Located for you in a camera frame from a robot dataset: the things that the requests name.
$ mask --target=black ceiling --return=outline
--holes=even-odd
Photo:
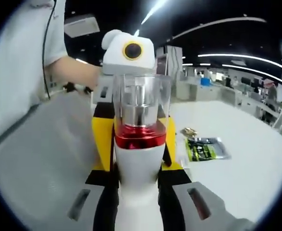
[[[282,69],[272,64],[251,59],[226,57],[198,58],[202,53],[246,54],[282,64],[282,24],[276,14],[282,14],[282,1],[268,0],[168,0],[142,26],[141,22],[158,0],[67,0],[65,17],[92,13],[101,32],[71,39],[65,37],[67,50],[72,57],[99,64],[103,56],[100,47],[104,34],[112,29],[150,38],[155,46],[171,44],[183,48],[184,63],[211,63],[214,66],[233,64],[243,60],[246,67],[276,77]],[[209,22],[233,18],[257,17],[268,23],[239,21],[207,26],[172,40],[188,29]]]

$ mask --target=blue container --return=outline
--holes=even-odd
[[[210,86],[210,78],[201,78],[200,79],[200,85],[202,86]]]

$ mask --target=white shirt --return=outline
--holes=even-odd
[[[0,33],[0,135],[39,102],[43,37],[51,11],[51,7],[34,8],[25,1]],[[67,55],[64,11],[65,0],[57,0],[47,34],[45,65]]]
[[[239,84],[238,80],[234,79],[233,82],[232,82],[232,86],[236,87],[236,86],[238,86],[238,84]]]

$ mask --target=black lens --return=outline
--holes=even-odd
[[[131,43],[125,48],[125,54],[130,59],[138,58],[142,53],[142,48],[136,43]]]

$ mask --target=robot eye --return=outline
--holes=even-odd
[[[130,42],[124,46],[123,54],[129,60],[136,60],[141,57],[142,47],[135,42]]]

